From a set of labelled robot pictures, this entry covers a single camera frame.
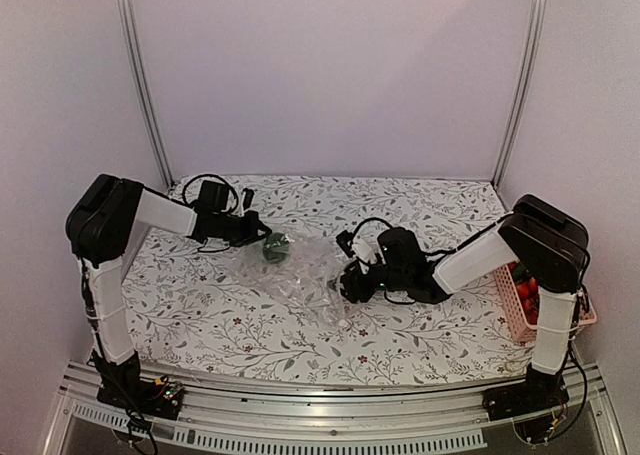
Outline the green fake pepper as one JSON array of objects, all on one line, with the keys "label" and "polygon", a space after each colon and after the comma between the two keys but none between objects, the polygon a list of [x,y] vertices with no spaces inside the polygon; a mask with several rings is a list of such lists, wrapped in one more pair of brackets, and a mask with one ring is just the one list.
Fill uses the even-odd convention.
[{"label": "green fake pepper", "polygon": [[291,241],[287,234],[273,232],[264,240],[262,256],[269,264],[280,264],[289,257],[290,245]]}]

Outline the clear zip top bag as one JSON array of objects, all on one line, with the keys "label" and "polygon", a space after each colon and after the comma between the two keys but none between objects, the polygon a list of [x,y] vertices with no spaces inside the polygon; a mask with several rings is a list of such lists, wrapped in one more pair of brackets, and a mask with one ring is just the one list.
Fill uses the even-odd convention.
[{"label": "clear zip top bag", "polygon": [[286,233],[291,241],[289,257],[269,264],[262,256],[264,240],[239,250],[233,261],[237,279],[245,287],[270,297],[302,314],[312,323],[331,328],[347,325],[342,295],[327,287],[345,264],[337,248],[322,238]]}]

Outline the fake lychee bunch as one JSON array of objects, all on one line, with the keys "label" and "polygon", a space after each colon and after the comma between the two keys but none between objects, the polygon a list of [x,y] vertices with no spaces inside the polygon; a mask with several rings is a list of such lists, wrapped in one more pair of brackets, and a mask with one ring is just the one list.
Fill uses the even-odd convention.
[{"label": "fake lychee bunch", "polygon": [[536,325],[539,315],[539,292],[536,280],[531,278],[517,283],[516,292],[527,322],[530,325]]}]

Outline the green fake cucumber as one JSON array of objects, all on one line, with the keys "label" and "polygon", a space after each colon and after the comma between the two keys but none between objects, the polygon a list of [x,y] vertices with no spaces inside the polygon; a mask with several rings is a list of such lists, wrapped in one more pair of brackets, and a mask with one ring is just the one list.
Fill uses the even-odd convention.
[{"label": "green fake cucumber", "polygon": [[508,268],[515,283],[528,281],[532,278],[529,270],[521,262],[509,264]]}]

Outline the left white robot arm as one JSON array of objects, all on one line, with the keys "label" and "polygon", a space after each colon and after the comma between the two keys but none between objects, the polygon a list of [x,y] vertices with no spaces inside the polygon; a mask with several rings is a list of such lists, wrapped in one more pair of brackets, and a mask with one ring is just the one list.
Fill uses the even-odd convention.
[{"label": "left white robot arm", "polygon": [[95,366],[104,387],[128,409],[141,408],[149,398],[127,331],[122,295],[121,267],[134,226],[163,230],[199,244],[221,240],[233,248],[262,241],[272,232],[251,208],[253,190],[237,191],[214,174],[194,180],[200,185],[197,198],[174,200],[141,182],[101,174],[66,220],[94,337]]}]

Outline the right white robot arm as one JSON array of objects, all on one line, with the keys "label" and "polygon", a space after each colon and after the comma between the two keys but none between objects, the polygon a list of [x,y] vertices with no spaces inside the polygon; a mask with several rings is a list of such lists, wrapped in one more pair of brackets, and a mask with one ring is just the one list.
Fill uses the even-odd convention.
[{"label": "right white robot arm", "polygon": [[338,293],[352,304],[376,293],[405,293],[410,303],[436,305],[474,280],[511,263],[535,279],[539,318],[528,381],[517,402],[537,411],[552,399],[579,323],[578,298],[591,262],[586,226],[544,200],[526,194],[513,209],[451,249],[427,252],[415,233],[389,225],[371,247],[357,229],[344,230],[336,243],[349,262],[336,279]]}]

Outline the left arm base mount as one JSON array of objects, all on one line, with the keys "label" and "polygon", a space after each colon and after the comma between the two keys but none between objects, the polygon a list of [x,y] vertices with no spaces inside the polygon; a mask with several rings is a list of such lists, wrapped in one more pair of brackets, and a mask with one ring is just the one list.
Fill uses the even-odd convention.
[{"label": "left arm base mount", "polygon": [[182,407],[184,385],[166,376],[145,381],[136,372],[114,371],[102,375],[97,400],[142,415],[177,420]]}]

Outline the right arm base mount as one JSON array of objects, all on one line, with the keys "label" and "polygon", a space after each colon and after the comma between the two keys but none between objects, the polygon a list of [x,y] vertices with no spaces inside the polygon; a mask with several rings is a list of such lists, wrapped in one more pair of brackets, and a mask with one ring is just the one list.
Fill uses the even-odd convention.
[{"label": "right arm base mount", "polygon": [[528,371],[525,380],[483,392],[482,406],[489,420],[504,420],[544,411],[515,424],[516,434],[535,445],[546,443],[566,419],[569,394],[561,375]]}]

